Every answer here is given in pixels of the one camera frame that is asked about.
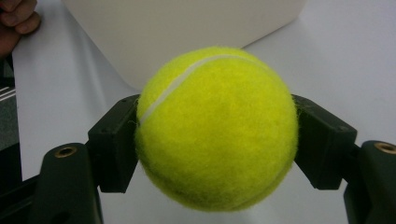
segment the white background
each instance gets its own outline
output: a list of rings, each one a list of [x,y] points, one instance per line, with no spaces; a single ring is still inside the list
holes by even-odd
[[[138,93],[64,8],[42,0],[40,30],[14,51],[23,177],[44,154],[87,131],[119,99]],[[299,19],[247,46],[290,86],[359,131],[396,142],[396,2],[310,0]],[[125,194],[101,194],[105,223],[347,223],[343,191],[312,189],[297,165],[276,192],[238,213],[202,213],[163,196],[138,165]]]

